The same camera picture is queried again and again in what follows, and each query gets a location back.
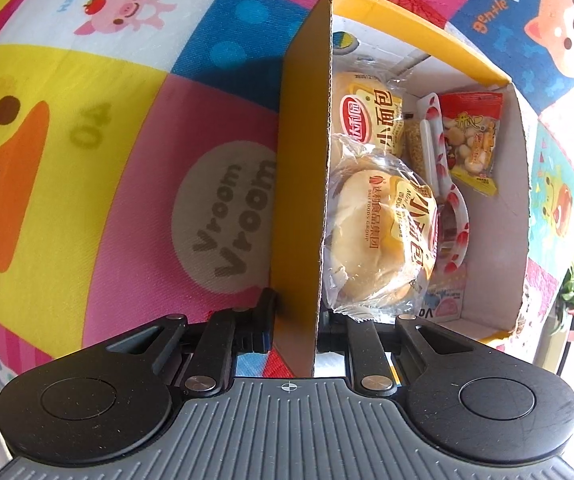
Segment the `sesame snack bar packet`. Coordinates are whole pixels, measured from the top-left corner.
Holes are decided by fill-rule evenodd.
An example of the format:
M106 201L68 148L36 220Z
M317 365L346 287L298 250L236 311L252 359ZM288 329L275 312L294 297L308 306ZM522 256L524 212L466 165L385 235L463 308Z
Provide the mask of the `sesame snack bar packet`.
M428 156L424 135L421 132L421 123L414 118L404 119L405 161L415 174L421 179L427 179Z

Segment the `flat volcano snack packet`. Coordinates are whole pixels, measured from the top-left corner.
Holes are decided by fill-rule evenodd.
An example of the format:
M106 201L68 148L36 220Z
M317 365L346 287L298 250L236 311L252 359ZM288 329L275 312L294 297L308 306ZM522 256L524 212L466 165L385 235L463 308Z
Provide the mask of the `flat volcano snack packet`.
M462 316L466 289L466 274L461 270L439 275L429 285L418 315L437 323L456 321Z

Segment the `packaged small bread bun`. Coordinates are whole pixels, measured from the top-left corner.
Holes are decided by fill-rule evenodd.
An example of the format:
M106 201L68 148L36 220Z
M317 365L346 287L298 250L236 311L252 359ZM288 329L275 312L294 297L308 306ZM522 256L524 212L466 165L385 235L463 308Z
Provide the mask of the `packaged small bread bun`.
M360 72L338 72L331 91L333 133L401 157L405 148L403 98L378 77Z

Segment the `yellow cardboard box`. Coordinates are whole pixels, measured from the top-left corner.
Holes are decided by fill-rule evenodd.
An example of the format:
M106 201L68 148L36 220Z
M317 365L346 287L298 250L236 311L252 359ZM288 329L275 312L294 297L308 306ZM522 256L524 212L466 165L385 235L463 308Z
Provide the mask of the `yellow cardboard box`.
M322 297L329 174L331 36L351 32L386 50L424 52L413 96L474 86L505 103L495 155L497 193L467 191L471 232L459 333L510 341L526 325L530 162L537 117L509 77L482 54L387 0L319 0L287 49L281 77L270 283L281 297L275 344L299 376L313 372Z

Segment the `red white spoon-shaped jelly pack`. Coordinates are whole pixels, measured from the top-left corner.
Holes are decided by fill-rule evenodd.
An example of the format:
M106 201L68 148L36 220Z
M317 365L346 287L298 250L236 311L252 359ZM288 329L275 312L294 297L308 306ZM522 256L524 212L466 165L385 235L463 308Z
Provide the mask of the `red white spoon-shaped jelly pack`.
M436 200L450 205L455 218L456 236L446 263L440 264L445 274L454 273L465 260L469 245L470 223L468 209L462 192L453 182L448 169L446 139L442 122L439 96L432 92L419 99L417 104L421 141L425 156L425 175Z

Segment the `potted green plant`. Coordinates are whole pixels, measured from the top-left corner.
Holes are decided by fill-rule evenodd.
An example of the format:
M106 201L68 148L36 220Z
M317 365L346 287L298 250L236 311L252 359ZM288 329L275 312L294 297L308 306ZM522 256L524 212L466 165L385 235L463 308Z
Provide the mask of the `potted green plant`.
M574 316L574 267L569 266L556 298L556 313L560 318Z

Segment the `colourful cartoon bed quilt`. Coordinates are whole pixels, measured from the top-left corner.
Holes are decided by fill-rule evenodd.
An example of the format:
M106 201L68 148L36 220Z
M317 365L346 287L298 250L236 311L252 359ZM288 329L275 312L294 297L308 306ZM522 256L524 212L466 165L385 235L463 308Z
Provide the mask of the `colourful cartoon bed quilt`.
M487 344L532 360L574 252L574 0L387 0L503 70L537 117L528 314ZM0 387L172 312L270 285L284 58L319 0L0 0ZM394 77L424 52L351 32Z

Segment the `red mixed nuts packet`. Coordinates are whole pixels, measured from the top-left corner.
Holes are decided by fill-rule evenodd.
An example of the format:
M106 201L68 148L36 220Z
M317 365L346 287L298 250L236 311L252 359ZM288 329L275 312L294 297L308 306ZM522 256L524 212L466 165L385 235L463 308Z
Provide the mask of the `red mixed nuts packet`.
M494 150L504 97L500 92L439 95L447 166L451 175L486 196L494 196Z

